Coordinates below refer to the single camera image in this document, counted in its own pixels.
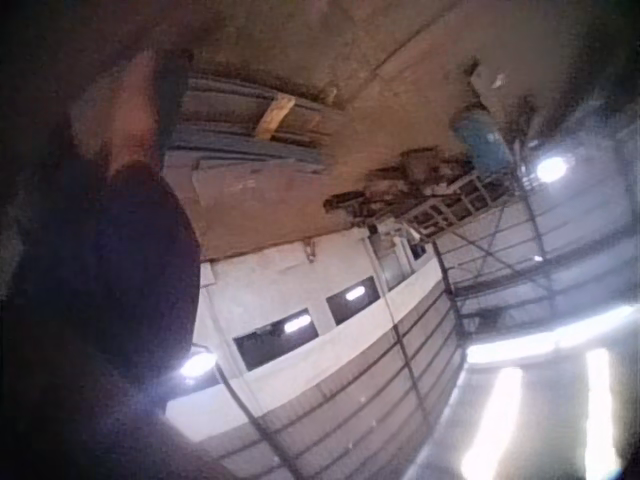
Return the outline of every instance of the metal pole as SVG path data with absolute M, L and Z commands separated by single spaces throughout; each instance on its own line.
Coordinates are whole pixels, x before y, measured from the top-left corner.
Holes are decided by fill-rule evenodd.
M 420 389 L 418 388 L 418 380 L 416 379 L 416 374 L 413 371 L 413 367 L 411 366 L 411 360 L 409 359 L 409 354 L 407 353 L 407 349 L 404 345 L 404 341 L 402 340 L 402 335 L 400 334 L 400 329 L 398 328 L 397 323 L 393 324 L 393 333 L 396 335 L 396 338 L 398 340 L 398 346 L 400 347 L 402 358 L 404 358 L 404 363 L 407 367 L 407 371 L 409 372 L 409 377 L 411 378 L 411 386 L 413 387 L 413 391 L 418 399 L 418 406 L 420 407 L 420 411 L 422 412 L 424 421 L 427 423 L 427 425 L 430 425 L 429 415 L 427 415 L 427 409 L 424 407 L 422 395 L 420 395 Z
M 533 212 L 533 207 L 531 206 L 531 202 L 529 201 L 529 195 L 527 194 L 526 189 L 524 188 L 524 184 L 522 183 L 522 179 L 518 175 L 513 176 L 513 181 L 516 184 L 516 187 L 519 190 L 519 193 L 522 198 L 522 203 L 524 204 L 524 208 L 527 211 L 527 216 L 529 217 L 529 221 L 533 227 L 533 233 L 535 235 L 536 247 L 538 247 L 538 252 L 542 257 L 543 261 L 547 261 L 547 250 L 544 247 L 544 242 L 542 240 L 542 232 L 540 232 L 540 226 L 538 225 L 538 221 L 536 220 L 536 215 Z M 558 313 L 558 307 L 556 304 L 556 294 L 553 289 L 553 281 L 551 279 L 551 275 L 547 272 L 545 274 L 545 279 L 550 288 L 550 297 L 549 297 L 549 307 L 551 308 L 551 315 L 556 316 Z
M 444 293 L 449 299 L 449 303 L 451 303 L 451 308 L 453 308 L 453 316 L 456 319 L 456 333 L 458 334 L 458 339 L 460 340 L 464 336 L 464 325 L 462 324 L 462 316 L 460 315 L 460 309 L 458 308 L 458 303 L 456 302 L 456 297 L 453 294 L 453 288 L 451 287 L 451 281 L 449 280 L 449 271 L 444 264 L 444 259 L 442 258 L 442 252 L 440 252 L 440 247 L 438 247 L 438 243 L 433 240 L 431 242 L 433 245 L 433 253 L 436 255 L 436 259 L 438 260 L 438 265 L 440 267 L 440 272 L 442 273 L 442 283 L 444 283 Z
M 238 405 L 238 408 L 242 410 L 242 413 L 244 413 L 244 415 L 247 417 L 247 420 L 249 420 L 249 423 L 253 425 L 253 428 L 256 429 L 256 431 L 258 432 L 258 435 L 260 435 L 262 440 L 264 440 L 267 443 L 267 445 L 271 447 L 271 449 L 278 456 L 278 458 L 280 459 L 284 467 L 287 470 L 289 470 L 289 473 L 291 474 L 291 476 L 295 480 L 303 480 L 305 478 L 304 475 L 298 469 L 296 464 L 293 462 L 293 460 L 291 459 L 287 451 L 280 444 L 278 439 L 275 438 L 273 435 L 271 435 L 271 433 L 266 428 L 264 428 L 264 426 L 255 417 L 255 415 L 251 412 L 251 410 L 249 410 L 249 407 L 247 407 L 247 405 L 242 401 L 242 399 L 238 395 L 238 392 L 236 392 L 235 389 L 231 386 L 229 379 L 227 378 L 227 376 L 225 375 L 224 371 L 222 370 L 219 364 L 216 364 L 216 373 L 218 374 L 220 381 L 227 388 L 227 391 L 229 392 L 229 395 L 231 395 L 231 398 L 233 398 L 233 401 L 236 402 L 236 405 Z

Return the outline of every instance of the wooden board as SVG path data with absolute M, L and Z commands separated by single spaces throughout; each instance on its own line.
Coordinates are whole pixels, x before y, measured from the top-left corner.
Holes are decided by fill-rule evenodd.
M 278 93 L 275 100 L 262 116 L 260 123 L 258 123 L 254 136 L 260 140 L 270 140 L 295 103 L 295 97 L 287 95 L 286 93 Z

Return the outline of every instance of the metal wall panel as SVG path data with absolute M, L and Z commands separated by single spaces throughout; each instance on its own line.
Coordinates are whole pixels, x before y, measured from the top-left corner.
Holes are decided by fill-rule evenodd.
M 360 355 L 258 421 L 304 478 L 378 478 L 389 465 L 400 471 L 460 371 L 463 355 L 453 327 L 439 283 L 397 327 L 390 324 Z M 241 478 L 295 478 L 248 424 L 202 445 Z

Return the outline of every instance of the steel beam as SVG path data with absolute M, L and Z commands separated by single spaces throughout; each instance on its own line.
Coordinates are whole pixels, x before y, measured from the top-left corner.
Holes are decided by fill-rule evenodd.
M 262 425 L 262 423 L 260 423 L 260 421 L 253 414 L 253 412 L 249 410 L 249 407 L 247 407 L 247 405 L 242 401 L 242 399 L 238 395 L 238 392 L 235 391 L 235 389 L 231 385 L 231 382 L 229 382 L 229 379 L 225 375 L 222 368 L 220 368 L 220 365 L 216 364 L 215 368 L 216 368 L 216 373 L 220 378 L 220 381 L 224 384 L 227 391 L 229 392 L 229 395 L 231 395 L 231 398 L 233 398 L 233 401 L 236 403 L 236 405 L 238 405 L 238 408 L 242 410 L 242 413 L 244 413 L 244 415 L 247 417 L 247 420 L 249 420 L 249 423 L 253 426 L 253 428 L 256 429 L 256 431 L 258 432 L 258 435 L 260 435 L 262 440 L 264 440 L 265 443 L 271 447 L 271 450 L 273 450 L 273 453 L 275 453 L 278 456 L 278 458 L 282 462 L 282 465 L 289 471 L 291 476 L 295 480 L 303 480 L 305 478 L 304 475 L 298 469 L 297 465 L 293 462 L 291 457 L 289 457 L 289 454 L 287 453 L 287 451 L 280 444 L 278 439 L 275 438 L 271 434 L 271 432 L 269 432 Z
M 547 250 L 544 246 L 544 241 L 542 240 L 542 233 L 540 232 L 540 226 L 538 225 L 538 221 L 536 220 L 536 214 L 533 211 L 533 207 L 531 206 L 531 202 L 529 201 L 529 195 L 527 194 L 526 189 L 524 188 L 524 184 L 522 183 L 522 179 L 518 175 L 513 175 L 513 182 L 516 184 L 516 188 L 519 190 L 521 195 L 522 204 L 527 212 L 527 216 L 529 217 L 529 221 L 531 222 L 531 226 L 533 227 L 533 233 L 535 235 L 535 243 L 538 248 L 538 252 L 542 257 L 542 261 L 545 262 L 547 260 Z M 551 315 L 555 317 L 558 313 L 558 304 L 556 302 L 556 293 L 553 289 L 553 280 L 549 273 L 545 274 L 545 280 L 551 289 L 549 295 L 549 308 L 551 309 Z
M 449 303 L 451 303 L 451 308 L 453 308 L 453 315 L 456 319 L 456 333 L 458 334 L 458 339 L 461 339 L 464 336 L 464 325 L 462 323 L 462 317 L 460 316 L 460 308 L 458 307 L 458 303 L 456 302 L 456 297 L 453 294 L 453 288 L 451 287 L 451 281 L 449 280 L 449 271 L 444 264 L 444 259 L 442 258 L 442 252 L 440 252 L 440 247 L 438 246 L 438 242 L 433 240 L 431 242 L 433 245 L 433 253 L 438 260 L 438 266 L 440 267 L 440 272 L 442 273 L 442 283 L 444 284 L 444 293 L 449 299 Z
M 520 270 L 517 270 L 516 268 L 513 267 L 513 265 L 505 262 L 504 260 L 502 260 L 500 257 L 496 256 L 495 254 L 493 254 L 492 252 L 490 252 L 489 250 L 487 250 L 486 248 L 484 248 L 481 245 L 478 245 L 476 242 L 474 242 L 473 240 L 469 240 L 467 237 L 465 237 L 464 235 L 460 235 L 457 232 L 450 232 L 451 235 L 458 237 L 460 240 L 464 240 L 465 242 L 467 242 L 469 245 L 477 248 L 478 250 L 480 250 L 481 252 L 485 253 L 486 255 L 490 256 L 491 258 L 493 258 L 496 262 L 500 263 L 502 266 L 508 268 L 509 270 L 511 270 L 512 273 L 514 273 L 515 275 L 518 275 L 519 277 L 521 277 L 524 280 L 527 280 L 528 282 L 534 283 L 535 285 L 537 285 L 538 287 L 540 287 L 542 290 L 544 290 L 547 293 L 552 293 L 551 289 L 549 287 L 547 287 L 546 285 L 544 285 L 543 283 L 538 282 L 537 280 L 534 280 L 533 278 L 527 278 L 525 277 L 522 272 Z

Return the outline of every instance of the bright light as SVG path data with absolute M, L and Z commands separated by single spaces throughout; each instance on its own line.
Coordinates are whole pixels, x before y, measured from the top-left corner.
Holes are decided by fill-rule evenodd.
M 628 320 L 633 307 L 625 305 L 601 315 L 572 323 L 555 331 L 558 346 L 569 348 L 613 330 Z
M 522 370 L 504 368 L 487 403 L 480 428 L 460 470 L 467 480 L 491 480 L 506 449 L 518 417 Z
M 218 356 L 215 353 L 198 353 L 185 362 L 180 373 L 187 378 L 200 377 L 215 367 L 217 360 Z
M 353 290 L 347 292 L 345 297 L 347 298 L 347 300 L 351 301 L 351 300 L 355 300 L 356 298 L 362 295 L 364 295 L 364 287 L 360 285 L 359 287 L 356 287 Z
M 635 318 L 630 315 L 634 310 L 634 307 L 625 305 L 550 332 L 471 345 L 467 348 L 467 361 L 472 364 L 504 362 L 544 355 L 560 348 L 571 348 L 604 335 Z
M 567 162 L 562 157 L 551 157 L 538 164 L 536 175 L 544 183 L 558 180 L 567 173 Z
M 589 414 L 584 469 L 587 480 L 613 478 L 620 460 L 613 446 L 611 390 L 609 384 L 609 352 L 603 348 L 587 353 L 589 374 Z
M 295 320 L 291 320 L 290 322 L 285 323 L 284 331 L 287 333 L 295 332 L 299 328 L 302 328 L 305 325 L 309 325 L 310 323 L 311 323 L 311 316 L 302 315 L 301 317 L 298 317 Z
M 469 363 L 493 363 L 544 355 L 555 348 L 553 333 L 539 333 L 502 342 L 472 345 L 467 349 Z

